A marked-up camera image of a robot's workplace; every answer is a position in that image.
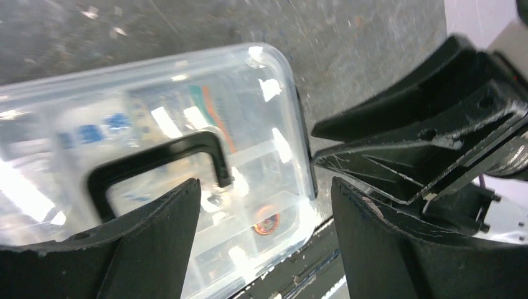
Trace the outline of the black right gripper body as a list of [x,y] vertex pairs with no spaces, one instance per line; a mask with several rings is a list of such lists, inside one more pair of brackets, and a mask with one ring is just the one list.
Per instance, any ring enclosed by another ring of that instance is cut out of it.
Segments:
[[453,35],[421,64],[421,233],[527,234],[526,193],[514,201],[472,183],[527,179],[527,89],[517,78],[526,38],[513,23],[484,52]]

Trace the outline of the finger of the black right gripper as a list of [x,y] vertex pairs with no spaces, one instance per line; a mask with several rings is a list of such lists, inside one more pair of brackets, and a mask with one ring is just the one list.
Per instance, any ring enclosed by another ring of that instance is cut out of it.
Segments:
[[454,193],[493,169],[526,123],[526,96],[490,81],[436,116],[324,149],[314,162],[409,205]]
[[452,35],[420,65],[368,100],[315,124],[311,135],[353,141],[410,124],[421,117],[432,96],[477,53],[468,38]]

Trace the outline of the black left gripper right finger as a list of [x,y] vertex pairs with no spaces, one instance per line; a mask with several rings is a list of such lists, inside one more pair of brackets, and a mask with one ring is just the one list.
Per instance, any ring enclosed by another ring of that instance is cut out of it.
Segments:
[[331,201],[352,298],[526,298],[527,246],[478,239],[377,204],[335,177]]

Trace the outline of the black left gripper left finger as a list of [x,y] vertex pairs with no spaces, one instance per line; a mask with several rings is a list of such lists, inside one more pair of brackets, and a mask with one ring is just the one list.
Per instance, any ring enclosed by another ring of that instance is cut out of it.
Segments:
[[200,211],[198,179],[62,242],[1,247],[2,298],[179,298]]

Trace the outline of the small red round tin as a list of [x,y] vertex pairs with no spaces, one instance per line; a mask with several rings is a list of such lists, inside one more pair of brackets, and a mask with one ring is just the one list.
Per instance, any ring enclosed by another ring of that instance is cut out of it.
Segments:
[[253,231],[261,236],[274,233],[280,224],[280,213],[273,213],[274,206],[260,206],[254,216],[259,222],[252,225]]

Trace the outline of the clear box lid black handle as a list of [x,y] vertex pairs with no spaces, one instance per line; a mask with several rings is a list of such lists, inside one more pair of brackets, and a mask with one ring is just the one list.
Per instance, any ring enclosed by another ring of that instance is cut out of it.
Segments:
[[[195,106],[207,85],[237,151]],[[1,247],[62,242],[198,179],[179,298],[227,297],[310,238],[316,196],[290,65],[231,45],[1,87]],[[280,224],[256,234],[260,206]]]

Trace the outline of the colourful bandage packet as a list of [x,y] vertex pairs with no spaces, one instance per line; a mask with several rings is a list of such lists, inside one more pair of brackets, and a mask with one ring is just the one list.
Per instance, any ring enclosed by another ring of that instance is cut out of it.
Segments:
[[210,88],[207,85],[190,85],[189,92],[208,124],[217,127],[224,134],[229,153],[235,153],[237,148],[229,130],[229,121],[222,113],[222,106],[217,104]]

